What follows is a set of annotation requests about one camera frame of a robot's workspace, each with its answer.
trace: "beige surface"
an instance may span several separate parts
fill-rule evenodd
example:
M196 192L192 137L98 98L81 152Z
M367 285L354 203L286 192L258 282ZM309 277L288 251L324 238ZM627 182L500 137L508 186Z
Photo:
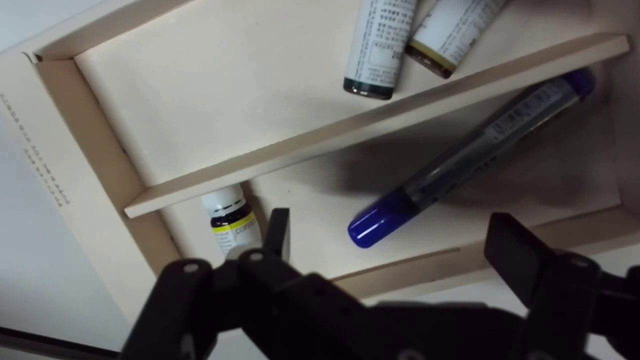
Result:
M222 186L232 186L311 157L339 152L347 145L434 119L459 108L491 100L569 70L620 55L629 51L629 48L629 39L614 33L597 33L565 42L157 183L137 197L137 201L126 208L126 214L148 214Z
M144 190L144 183L130 157L121 148L96 98L73 59L47 59L39 63L39 70L87 159L92 164L92 169L116 205L118 216L132 232L132 240L140 246L147 262L159 273L168 262L180 257L180 254L161 214L130 219L121 212L132 195Z
M341 89L354 13L354 2L339 0L192 2L83 53L79 63L142 178L161 183L381 105ZM611 17L598 2L515 2L459 77L609 30ZM611 46L588 53L625 49L625 42ZM585 57L569 55L543 74L569 70ZM519 87L508 79L500 84L504 92ZM428 70L406 62L397 100L441 84ZM347 238L353 216L487 118L500 100L260 175L250 188L266 212L293 208L293 262L301 270L342 276L475 241L482 238L491 210L544 224L620 203L604 100L597 95L579 115L541 132L498 167L405 226L394 240L367 251ZM184 254L215 263L222 259L211 243L199 200L175 203L164 216Z
M385 104L342 92L356 6L200 0L96 46L79 65L144 180L159 183ZM515 2L457 76L593 33L602 27L595 9ZM441 84L406 59L397 100Z

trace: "wooden shelf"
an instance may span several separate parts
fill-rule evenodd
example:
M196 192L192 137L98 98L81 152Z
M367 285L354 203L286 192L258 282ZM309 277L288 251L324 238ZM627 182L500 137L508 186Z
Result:
M130 218L238 183L316 156L324 156L519 87L627 53L625 33L590 33L492 65L438 87L403 98L318 129L240 154L221 164L148 188L126 205Z

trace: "marker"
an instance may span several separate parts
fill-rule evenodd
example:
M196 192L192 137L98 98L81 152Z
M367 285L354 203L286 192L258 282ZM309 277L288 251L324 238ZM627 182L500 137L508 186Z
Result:
M491 165L535 127L593 93L590 70L577 70L527 89L517 101L472 129L460 144L418 169L400 188L386 193L349 226L353 241L370 247L412 219L451 190Z

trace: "white wall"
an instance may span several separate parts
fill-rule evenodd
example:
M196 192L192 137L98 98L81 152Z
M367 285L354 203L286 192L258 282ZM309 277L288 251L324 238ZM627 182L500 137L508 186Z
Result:
M96 2L0 0L0 49ZM0 127L0 325L121 349L124 315L23 159Z

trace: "small bottle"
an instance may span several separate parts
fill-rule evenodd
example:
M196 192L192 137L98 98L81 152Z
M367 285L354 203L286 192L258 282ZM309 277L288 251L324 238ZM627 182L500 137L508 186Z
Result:
M416 3L418 0L362 0L342 84L347 92L393 98Z
M423 19L406 53L451 77L508 0L441 0Z
M237 247L260 246L260 227L240 186L211 192L203 195L203 203L211 216L215 241L224 256Z

